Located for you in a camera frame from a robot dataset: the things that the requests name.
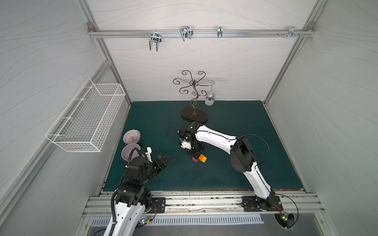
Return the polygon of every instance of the white wall panel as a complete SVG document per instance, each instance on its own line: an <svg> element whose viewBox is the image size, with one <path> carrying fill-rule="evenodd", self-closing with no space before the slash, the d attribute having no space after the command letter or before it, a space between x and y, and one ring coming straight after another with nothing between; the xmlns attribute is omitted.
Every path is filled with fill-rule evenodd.
<svg viewBox="0 0 378 236"><path fill-rule="evenodd" d="M190 100L173 79L190 79L183 70L206 72L217 100L264 100L294 41L287 38L163 39L150 51L148 39L106 39L132 101Z"/></svg>
<svg viewBox="0 0 378 236"><path fill-rule="evenodd" d="M115 82L110 70L101 80L104 82ZM74 234L88 197L101 187L106 164L124 126L126 107L124 100L101 152L67 153L59 147L54 149L0 235Z"/></svg>
<svg viewBox="0 0 378 236"><path fill-rule="evenodd" d="M0 198L103 61L75 0L0 2Z"/></svg>
<svg viewBox="0 0 378 236"><path fill-rule="evenodd" d="M88 0L100 29L302 28L315 0Z"/></svg>
<svg viewBox="0 0 378 236"><path fill-rule="evenodd" d="M330 0L268 104L336 235L376 235L378 2Z"/></svg>

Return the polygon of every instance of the coiled black cable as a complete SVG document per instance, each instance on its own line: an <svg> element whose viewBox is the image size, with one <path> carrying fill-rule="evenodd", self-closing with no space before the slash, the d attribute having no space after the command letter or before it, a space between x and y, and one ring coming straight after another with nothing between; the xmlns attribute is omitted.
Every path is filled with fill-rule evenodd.
<svg viewBox="0 0 378 236"><path fill-rule="evenodd" d="M138 148L133 148L129 154L129 158L127 160L127 166L130 165L130 162L131 162L131 156L133 155L134 151L137 151L139 153L139 155L142 154L142 152L138 149ZM122 181L123 179L125 178L125 176L127 175L127 173L129 172L129 168L127 168L127 170L125 171L125 173L123 173L122 177L121 177L121 180L119 181L119 184L118 184L118 187L120 187L120 185L122 184Z"/></svg>
<svg viewBox="0 0 378 236"><path fill-rule="evenodd" d="M116 226L116 210L114 208L114 198L116 197L117 195L117 190L114 191L113 195L112 195L112 198L110 199L110 209L112 210L112 226L110 227L110 231L109 231L109 235L108 236L112 236L113 235L113 231L114 231L114 228Z"/></svg>
<svg viewBox="0 0 378 236"><path fill-rule="evenodd" d="M138 154L139 154L140 156L143 156L143 157L145 157L145 158L147 159L146 155L143 154L143 153L141 152L141 150L139 150L138 148L133 148L133 149L131 150L130 154L129 154L129 159L127 160L127 166L130 165L130 162L131 162L131 156L133 155L133 153L134 153L135 150L138 152Z"/></svg>

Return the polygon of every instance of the white robotic arm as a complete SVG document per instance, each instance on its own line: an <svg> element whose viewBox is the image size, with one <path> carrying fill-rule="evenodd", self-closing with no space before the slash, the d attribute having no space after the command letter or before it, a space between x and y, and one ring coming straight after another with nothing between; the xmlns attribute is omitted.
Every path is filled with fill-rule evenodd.
<svg viewBox="0 0 378 236"><path fill-rule="evenodd" d="M230 154L232 166L244 173L259 202L271 207L275 193L262 176L254 159L252 147L245 137L238 139L236 136L222 134L198 122L193 122L188 128L182 126L178 130L178 135L181 137L181 147L189 149L188 154L195 159L204 149L204 143L209 143Z"/></svg>
<svg viewBox="0 0 378 236"><path fill-rule="evenodd" d="M119 202L115 204L116 224L113 229L113 236L131 236L134 232L135 226L139 223L141 215L146 210L145 205L141 205L139 202L136 206ZM108 236L112 228L113 221L111 220L108 227L105 230L104 235Z"/></svg>
<svg viewBox="0 0 378 236"><path fill-rule="evenodd" d="M146 149L143 151L144 154L137 148L135 150L139 156L130 162L110 200L112 219L106 228L105 236L131 236L135 227L148 224L151 219L148 217L140 220L141 215L152 204L151 191L145 190L144 184L168 165L171 155L159 155L151 161L147 154L151 153L151 150Z"/></svg>

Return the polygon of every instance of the decorative metal stand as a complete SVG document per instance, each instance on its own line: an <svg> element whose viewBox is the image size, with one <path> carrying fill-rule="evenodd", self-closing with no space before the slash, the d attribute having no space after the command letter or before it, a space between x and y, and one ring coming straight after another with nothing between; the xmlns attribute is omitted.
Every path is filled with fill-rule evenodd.
<svg viewBox="0 0 378 236"><path fill-rule="evenodd" d="M202 111L202 110L199 110L199 109L196 109L194 107L194 105L197 104L197 99L201 96L205 96L206 95L206 91L205 90L202 90L201 91L201 94L199 94L199 92L197 91L197 86L211 86L211 85L200 85L199 82L206 76L206 73L203 72L203 71L199 71L198 74L199 75L203 75L202 78L200 78L199 80L194 80L193 79L193 76L192 76L192 73L190 71L182 71L181 73L183 75L187 75L187 73L190 73L190 77L191 77L191 81L186 81L186 80L183 80L183 79L180 79L180 78L175 78L173 80L173 83L175 85L179 85L180 84L180 80L188 83L189 85L188 86L185 86L185 87L182 87L179 89L179 92L182 94L182 95L185 95L185 94L188 94L189 91L187 89L184 89L184 88L188 88L190 86L193 87L194 89L194 92L192 92L192 95L195 96L195 98L193 98L192 100L190 100L190 104L192 105L193 109L191 107L186 107L184 108L182 111L181 111L181 115L184 117L184 118L187 118L189 120L194 120L194 121L197 121L197 122L205 122L207 121L208 119L208 114L205 112L205 111Z"/></svg>

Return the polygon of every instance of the white wire basket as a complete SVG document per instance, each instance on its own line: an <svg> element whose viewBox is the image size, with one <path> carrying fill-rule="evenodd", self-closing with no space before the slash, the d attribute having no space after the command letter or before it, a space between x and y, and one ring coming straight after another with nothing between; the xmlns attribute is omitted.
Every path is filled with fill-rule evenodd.
<svg viewBox="0 0 378 236"><path fill-rule="evenodd" d="M87 81L45 137L67 152L100 152L124 97L118 83Z"/></svg>

